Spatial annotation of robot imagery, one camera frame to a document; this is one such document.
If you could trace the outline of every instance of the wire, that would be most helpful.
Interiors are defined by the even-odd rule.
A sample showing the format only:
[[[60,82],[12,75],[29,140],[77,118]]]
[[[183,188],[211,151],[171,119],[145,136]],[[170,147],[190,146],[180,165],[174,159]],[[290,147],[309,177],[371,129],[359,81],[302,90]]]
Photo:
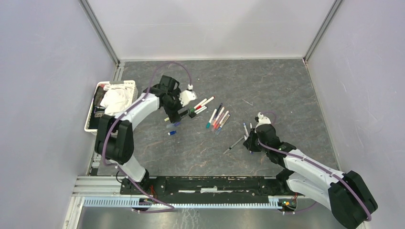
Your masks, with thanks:
[[[263,111],[263,112],[260,112],[262,115],[265,115],[265,114],[273,114],[274,115],[274,121],[273,122],[271,122],[271,124],[275,124],[276,123],[276,120],[277,120],[277,114],[274,112],[274,111]]]
[[[189,77],[189,79],[190,79],[190,84],[189,84],[189,85],[192,85],[191,75],[190,75],[189,71],[187,70],[187,68],[186,68],[184,65],[182,65],[181,63],[177,63],[177,62],[175,62],[175,61],[169,61],[169,62],[165,62],[165,63],[161,64],[160,66],[158,66],[158,67],[155,69],[155,71],[153,72],[153,75],[152,75],[151,79],[149,80],[149,86],[148,86],[148,88],[147,88],[147,90],[146,90],[145,95],[144,95],[141,99],[139,99],[137,102],[135,102],[133,105],[131,105],[130,107],[128,107],[128,109],[126,109],[119,117],[117,117],[117,118],[115,119],[115,121],[113,122],[113,124],[111,125],[110,129],[109,129],[108,132],[107,132],[106,138],[105,138],[105,140],[104,140],[103,150],[102,150],[102,153],[101,153],[102,161],[103,161],[103,164],[104,164],[105,166],[116,166],[116,168],[118,168],[118,170],[121,171],[121,173],[123,173],[124,176],[125,176],[128,180],[130,180],[131,183],[132,183],[143,195],[149,197],[150,199],[152,199],[152,200],[154,200],[154,201],[156,201],[156,202],[158,202],[158,203],[160,203],[160,204],[163,204],[163,205],[165,205],[165,206],[167,206],[167,207],[170,207],[170,209],[162,209],[162,210],[155,210],[155,211],[138,211],[138,213],[167,212],[167,211],[173,211],[173,210],[174,210],[174,207],[173,207],[172,205],[170,205],[170,204],[167,204],[167,203],[164,203],[164,202],[162,202],[162,201],[160,201],[160,200],[158,200],[158,199],[155,199],[154,197],[152,197],[152,196],[150,196],[148,193],[146,193],[146,192],[145,192],[143,189],[141,189],[141,187],[139,187],[139,185],[138,185],[132,178],[130,178],[117,164],[115,164],[115,163],[107,163],[107,161],[106,161],[106,149],[107,149],[108,140],[110,139],[111,134],[112,134],[112,132],[113,132],[115,126],[117,125],[117,123],[118,123],[124,116],[126,116],[129,111],[131,111],[132,109],[134,109],[136,106],[138,106],[141,102],[143,102],[143,101],[147,98],[147,96],[149,95],[150,88],[152,87],[153,79],[154,79],[155,76],[156,76],[156,73],[158,72],[158,70],[159,70],[160,68],[162,68],[163,66],[165,66],[165,65],[167,65],[167,64],[176,64],[176,65],[182,67],[182,68],[186,71],[186,73],[187,73],[187,75],[188,75],[188,77]]]
[[[300,160],[304,160],[304,161],[310,163],[311,165],[315,166],[316,168],[318,168],[318,169],[324,171],[325,173],[331,175],[332,177],[336,178],[338,181],[340,181],[340,182],[345,186],[345,188],[347,188],[347,190],[354,196],[354,198],[357,200],[357,202],[359,202],[360,206],[363,208],[364,212],[365,212],[366,215],[367,215],[367,218],[366,218],[365,221],[371,221],[371,214],[370,214],[370,211],[367,209],[367,207],[366,207],[365,204],[362,202],[362,200],[359,198],[359,196],[353,191],[353,189],[352,189],[342,178],[338,177],[337,175],[333,174],[331,171],[329,171],[329,170],[325,169],[324,167],[318,165],[317,163],[313,162],[312,160],[308,160],[307,158],[304,158],[303,156],[299,156],[299,155],[295,155],[295,154],[290,154],[290,153],[287,153],[287,152],[284,152],[284,151],[281,151],[281,150],[278,150],[278,149],[274,149],[274,148],[268,147],[268,146],[264,145],[263,143],[261,143],[259,139],[258,139],[258,142],[259,142],[259,144],[260,144],[262,147],[264,147],[264,148],[266,148],[266,149],[269,149],[269,150],[272,150],[272,151],[276,151],[276,152],[278,152],[278,153],[285,154],[285,155],[287,155],[287,156],[292,156],[292,157],[298,158],[298,159],[300,159]]]
[[[120,184],[122,184],[122,181],[119,181],[119,180],[118,180],[118,173],[119,173],[119,171],[117,171],[117,174],[115,174],[115,179],[116,179]]]
[[[283,214],[287,214],[287,215],[295,215],[297,213],[302,213],[302,212],[306,212],[311,210],[312,208],[314,208],[317,205],[317,202],[314,202],[311,206],[304,208],[302,210],[298,210],[298,211],[293,211],[293,212],[289,212],[289,211],[283,211]]]
[[[286,207],[289,208],[289,209],[291,209],[291,210],[293,210],[293,211],[295,211],[295,208],[292,208],[292,207],[290,207],[290,206],[288,206],[288,205],[286,205]]]

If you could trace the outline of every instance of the white wall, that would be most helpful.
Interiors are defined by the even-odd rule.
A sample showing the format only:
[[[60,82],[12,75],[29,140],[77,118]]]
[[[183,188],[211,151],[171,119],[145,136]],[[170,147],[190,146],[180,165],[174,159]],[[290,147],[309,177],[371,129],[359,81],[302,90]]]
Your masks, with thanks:
[[[2,0],[0,31],[0,228],[61,228],[114,64],[77,0]]]
[[[405,223],[405,1],[344,1],[309,72],[343,171],[379,209],[369,228]]]
[[[333,0],[89,0],[121,59],[302,57]]]

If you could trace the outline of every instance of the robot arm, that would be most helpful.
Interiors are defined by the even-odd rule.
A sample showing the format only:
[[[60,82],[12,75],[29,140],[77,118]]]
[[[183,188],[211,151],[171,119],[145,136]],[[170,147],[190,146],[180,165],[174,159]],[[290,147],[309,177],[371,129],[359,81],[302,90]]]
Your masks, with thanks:
[[[367,220],[367,214],[341,181],[351,187],[370,213],[377,210],[377,203],[360,175],[329,168],[306,156],[295,146],[281,142],[269,118],[261,113],[256,121],[258,124],[250,131],[244,146],[253,152],[265,151],[273,163],[285,168],[282,172],[285,189],[324,205],[346,228],[356,228]]]
[[[110,137],[108,140],[106,159],[117,164],[129,177],[142,185],[142,181],[149,178],[149,173],[133,155],[133,131],[143,119],[161,107],[164,108],[172,123],[180,121],[179,110],[195,99],[197,96],[192,91],[192,85],[188,85],[188,89],[182,92],[178,81],[169,76],[162,76],[159,84],[150,88],[149,94],[146,94],[145,90],[133,103],[138,104],[134,109],[129,112],[123,111],[115,116],[103,115],[100,118],[95,151],[102,153],[108,130],[118,117],[127,112],[114,129],[114,132],[118,131],[117,136]]]

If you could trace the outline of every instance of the white plastic basket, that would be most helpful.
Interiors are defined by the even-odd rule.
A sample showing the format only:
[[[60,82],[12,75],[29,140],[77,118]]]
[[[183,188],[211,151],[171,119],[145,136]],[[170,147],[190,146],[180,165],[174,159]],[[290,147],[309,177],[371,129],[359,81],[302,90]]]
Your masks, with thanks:
[[[124,80],[124,81],[103,81],[99,82],[96,86],[96,89],[94,90],[94,94],[96,93],[97,87],[100,84],[105,84],[105,85],[110,85],[110,84],[124,84],[130,89],[130,92],[133,94],[132,101],[129,101],[127,104],[125,104],[125,108],[128,108],[137,98],[138,98],[138,90],[137,90],[137,85],[135,84],[135,81],[133,80]],[[91,101],[89,112],[87,114],[87,119],[85,123],[85,131],[92,133],[94,135],[97,135],[97,129],[89,129],[89,124],[90,124],[90,115],[91,115],[91,110],[93,108],[93,100]]]

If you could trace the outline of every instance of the white cloth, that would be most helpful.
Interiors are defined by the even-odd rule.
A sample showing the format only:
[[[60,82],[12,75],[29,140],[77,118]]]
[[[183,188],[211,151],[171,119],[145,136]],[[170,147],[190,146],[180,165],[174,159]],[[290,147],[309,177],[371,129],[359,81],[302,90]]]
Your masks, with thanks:
[[[132,95],[129,89],[122,84],[106,85],[104,90],[107,91],[100,105],[105,107],[104,111],[107,115],[115,115],[132,102]]]

